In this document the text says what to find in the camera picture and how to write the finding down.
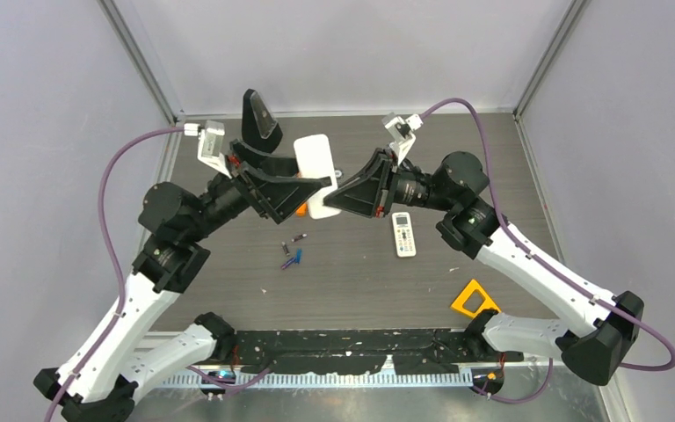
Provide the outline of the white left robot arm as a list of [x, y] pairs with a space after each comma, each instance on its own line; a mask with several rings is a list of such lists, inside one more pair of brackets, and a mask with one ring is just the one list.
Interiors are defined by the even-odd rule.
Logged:
[[120, 279], [118, 297], [94, 332], [64, 364], [44, 368], [34, 386], [68, 421], [124, 421], [150, 390], [178, 370], [209, 359], [227, 362], [236, 331], [206, 313], [145, 355], [134, 349], [154, 322], [192, 284], [209, 258], [203, 239], [247, 209], [276, 223], [302, 204], [325, 217], [323, 198], [336, 189], [325, 135], [294, 141], [293, 156], [274, 154], [276, 142], [251, 144], [200, 139], [198, 160], [214, 169], [204, 193], [163, 182], [144, 199], [140, 224], [149, 237]]

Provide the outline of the red white remote control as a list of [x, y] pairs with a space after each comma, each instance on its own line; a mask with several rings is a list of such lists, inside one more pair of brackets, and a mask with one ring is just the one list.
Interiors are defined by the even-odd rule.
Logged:
[[338, 188], [328, 136], [319, 134], [299, 138], [294, 141], [294, 153], [302, 177], [328, 179], [328, 185], [307, 200], [308, 215], [314, 220], [339, 215], [341, 211], [338, 208], [324, 204], [326, 196]]

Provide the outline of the purple battery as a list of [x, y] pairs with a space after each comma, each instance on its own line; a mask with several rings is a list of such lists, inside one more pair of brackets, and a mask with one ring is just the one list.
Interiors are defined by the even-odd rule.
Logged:
[[288, 259], [286, 262], [284, 262], [284, 263], [280, 266], [280, 269], [281, 269], [281, 270], [286, 270], [289, 266], [291, 266], [291, 265], [294, 264], [295, 262], [296, 262], [296, 259], [295, 259], [295, 258], [290, 258], [290, 259]]

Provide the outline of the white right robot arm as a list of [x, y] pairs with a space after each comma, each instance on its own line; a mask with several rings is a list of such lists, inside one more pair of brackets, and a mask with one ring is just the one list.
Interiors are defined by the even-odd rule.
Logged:
[[455, 151], [434, 173], [423, 173], [377, 149], [369, 162], [329, 193], [325, 205], [365, 217], [395, 204], [441, 211], [436, 229], [453, 250], [493, 268], [537, 298], [553, 319], [485, 310], [474, 317], [467, 349], [477, 360], [521, 352], [560, 360], [582, 380], [607, 385], [636, 342], [643, 300], [589, 282], [529, 241], [481, 198], [489, 178], [479, 159]]

